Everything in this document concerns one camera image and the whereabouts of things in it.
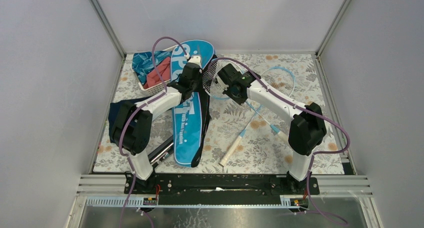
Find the blue racket cover bag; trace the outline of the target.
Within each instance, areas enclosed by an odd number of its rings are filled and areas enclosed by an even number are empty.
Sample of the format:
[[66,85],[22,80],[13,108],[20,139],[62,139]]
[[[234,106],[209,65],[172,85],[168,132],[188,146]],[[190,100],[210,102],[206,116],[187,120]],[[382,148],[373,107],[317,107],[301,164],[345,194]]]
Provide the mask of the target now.
[[[217,57],[213,45],[208,41],[193,39],[181,44],[171,54],[171,81],[182,73],[187,63],[184,52],[190,56],[200,55],[202,69],[206,69],[210,61]],[[210,103],[210,96],[201,85],[199,92],[192,93],[189,99],[172,108],[174,159],[180,166],[195,168],[199,165],[211,120]]]

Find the black shuttlecock tube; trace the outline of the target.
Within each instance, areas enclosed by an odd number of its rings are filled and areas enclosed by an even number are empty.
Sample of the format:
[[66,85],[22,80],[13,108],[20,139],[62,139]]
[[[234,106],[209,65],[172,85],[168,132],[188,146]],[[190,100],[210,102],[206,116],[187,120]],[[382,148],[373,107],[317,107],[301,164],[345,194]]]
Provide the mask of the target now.
[[148,154],[148,159],[151,165],[158,164],[163,161],[166,157],[173,153],[174,142],[173,139],[168,139],[156,149]]

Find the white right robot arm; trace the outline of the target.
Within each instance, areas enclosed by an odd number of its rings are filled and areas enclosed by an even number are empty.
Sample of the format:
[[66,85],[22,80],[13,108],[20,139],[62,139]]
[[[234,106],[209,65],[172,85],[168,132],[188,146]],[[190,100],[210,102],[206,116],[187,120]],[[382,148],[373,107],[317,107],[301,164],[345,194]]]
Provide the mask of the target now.
[[260,104],[281,118],[288,126],[285,140],[293,150],[287,189],[293,194],[306,187],[312,153],[321,144],[327,129],[321,119],[322,109],[291,98],[295,90],[295,75],[283,67],[268,68],[262,73],[242,72],[228,63],[218,68],[212,78],[212,88],[239,105],[248,100]]

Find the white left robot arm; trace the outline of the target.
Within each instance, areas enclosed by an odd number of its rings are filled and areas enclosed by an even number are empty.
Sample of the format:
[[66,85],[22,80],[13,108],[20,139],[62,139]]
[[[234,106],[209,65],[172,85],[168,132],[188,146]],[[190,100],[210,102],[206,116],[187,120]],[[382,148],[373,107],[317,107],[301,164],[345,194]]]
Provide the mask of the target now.
[[154,168],[146,151],[150,140],[152,122],[162,113],[181,105],[197,90],[202,81],[202,64],[193,56],[183,67],[176,80],[166,85],[166,90],[138,103],[126,101],[120,105],[110,130],[110,140],[126,157],[130,170],[137,178],[136,187],[144,194],[152,192]]

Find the white perforated plastic basket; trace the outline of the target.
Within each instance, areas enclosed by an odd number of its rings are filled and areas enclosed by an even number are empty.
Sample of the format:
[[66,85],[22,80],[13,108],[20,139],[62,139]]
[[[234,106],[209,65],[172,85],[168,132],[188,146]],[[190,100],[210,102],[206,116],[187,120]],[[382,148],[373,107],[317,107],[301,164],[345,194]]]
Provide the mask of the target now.
[[[172,51],[173,51],[175,48],[176,48],[176,45],[171,46],[171,47],[169,47],[169,48],[166,48],[165,50],[162,50],[162,51],[170,51],[170,52],[172,53]],[[153,87],[150,87],[150,88],[147,88],[147,89],[146,89],[146,88],[144,88],[144,85],[142,85],[142,84],[141,84],[140,80],[139,80],[139,79],[138,79],[138,77],[137,77],[137,74],[133,71],[133,69],[132,69],[132,73],[133,73],[133,75],[134,75],[134,77],[135,77],[135,80],[136,80],[136,83],[137,83],[138,87],[141,89],[141,91],[142,91],[144,94],[146,94],[146,95],[148,95],[148,96],[152,96],[152,95],[155,95],[155,94],[159,93],[160,91],[162,91],[162,90],[164,89],[164,85],[163,85],[162,81],[161,81],[161,83],[160,83],[160,84],[157,84],[157,85],[155,85],[155,86],[153,86]],[[167,84],[167,83],[169,83],[169,82],[170,82],[170,80],[171,80],[171,79],[166,80],[166,81],[164,81],[164,83],[165,83],[165,84]]]

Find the salmon pink towel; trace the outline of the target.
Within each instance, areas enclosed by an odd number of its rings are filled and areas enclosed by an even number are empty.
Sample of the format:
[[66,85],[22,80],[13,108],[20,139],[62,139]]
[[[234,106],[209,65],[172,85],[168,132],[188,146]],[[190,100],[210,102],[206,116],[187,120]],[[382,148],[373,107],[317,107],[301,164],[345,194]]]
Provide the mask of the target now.
[[145,89],[158,85],[163,81],[168,81],[171,78],[171,58],[166,57],[159,65],[156,66],[159,74],[153,69],[146,76],[146,82],[143,85]]

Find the teal leaf-patterned cloth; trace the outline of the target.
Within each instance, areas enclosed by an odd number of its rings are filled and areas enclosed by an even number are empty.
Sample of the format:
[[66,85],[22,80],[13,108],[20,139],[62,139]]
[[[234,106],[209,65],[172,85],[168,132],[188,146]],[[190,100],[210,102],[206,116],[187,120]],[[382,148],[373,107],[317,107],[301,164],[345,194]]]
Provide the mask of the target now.
[[[155,51],[154,52],[154,63],[156,67],[159,68],[160,63],[162,63],[166,58],[171,57],[170,51]],[[148,74],[154,71],[154,65],[152,60],[152,52],[139,52],[133,55],[132,59],[132,69],[136,73],[139,81],[142,85],[145,85],[148,80]]]

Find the navy blue cloth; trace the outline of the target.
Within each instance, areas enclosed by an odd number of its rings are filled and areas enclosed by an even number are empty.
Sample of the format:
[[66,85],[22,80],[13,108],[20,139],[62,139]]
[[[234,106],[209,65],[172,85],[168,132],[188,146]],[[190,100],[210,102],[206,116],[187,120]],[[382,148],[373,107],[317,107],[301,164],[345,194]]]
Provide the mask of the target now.
[[109,139],[111,143],[115,143],[118,144],[118,139],[114,138],[113,136],[113,126],[115,124],[115,121],[117,119],[118,113],[120,108],[126,103],[138,103],[138,102],[142,102],[144,100],[147,100],[148,98],[150,98],[151,96],[147,96],[147,97],[141,97],[141,98],[135,98],[135,99],[124,99],[118,102],[112,102],[109,104],[109,114],[108,114],[108,122],[109,122],[109,128],[108,128],[108,135],[109,135]]

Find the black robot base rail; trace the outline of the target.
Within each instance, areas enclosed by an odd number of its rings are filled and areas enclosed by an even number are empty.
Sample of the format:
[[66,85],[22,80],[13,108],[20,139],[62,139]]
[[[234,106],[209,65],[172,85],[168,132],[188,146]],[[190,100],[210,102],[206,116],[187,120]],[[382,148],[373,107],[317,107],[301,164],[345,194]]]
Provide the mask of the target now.
[[125,194],[152,195],[159,205],[279,205],[281,196],[319,195],[315,177],[287,174],[153,173],[147,180],[125,173]]

